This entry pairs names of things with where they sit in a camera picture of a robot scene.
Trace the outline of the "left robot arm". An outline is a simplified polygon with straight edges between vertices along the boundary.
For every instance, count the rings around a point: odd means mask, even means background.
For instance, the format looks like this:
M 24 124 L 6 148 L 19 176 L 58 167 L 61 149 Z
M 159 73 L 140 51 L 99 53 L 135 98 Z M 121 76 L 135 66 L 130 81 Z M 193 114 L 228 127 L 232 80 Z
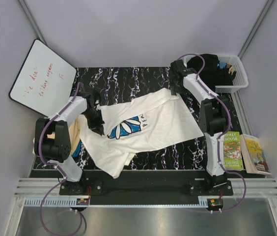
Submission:
M 77 92 L 61 110 L 48 118 L 39 118 L 35 125 L 34 153 L 45 165 L 54 166 L 64 180 L 71 182 L 70 189 L 78 195 L 87 190 L 87 182 L 81 179 L 83 171 L 71 156 L 69 126 L 82 115 L 88 128 L 102 136 L 104 121 L 98 108 L 100 101 L 101 96 L 94 89 Z

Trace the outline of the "white flower print t-shirt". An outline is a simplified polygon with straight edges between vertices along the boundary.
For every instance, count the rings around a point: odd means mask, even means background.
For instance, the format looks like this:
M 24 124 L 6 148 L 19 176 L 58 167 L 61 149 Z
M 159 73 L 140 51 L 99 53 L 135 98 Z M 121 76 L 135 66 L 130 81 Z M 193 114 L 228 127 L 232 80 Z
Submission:
M 80 115 L 80 139 L 95 166 L 113 178 L 119 177 L 136 153 L 203 136 L 181 96 L 167 88 L 100 110 L 104 134 L 91 131 Z

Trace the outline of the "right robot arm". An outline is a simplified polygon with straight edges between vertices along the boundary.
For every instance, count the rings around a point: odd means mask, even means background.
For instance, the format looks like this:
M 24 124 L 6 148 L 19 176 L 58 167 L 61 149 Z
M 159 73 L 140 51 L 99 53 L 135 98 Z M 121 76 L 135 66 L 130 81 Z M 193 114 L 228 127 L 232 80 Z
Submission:
M 213 92 L 200 78 L 199 73 L 187 68 L 179 59 L 170 64 L 171 94 L 190 93 L 200 104 L 198 126 L 207 145 L 207 175 L 204 189 L 215 195 L 227 184 L 223 161 L 223 139 L 230 130 L 231 116 L 226 106 L 227 98 Z

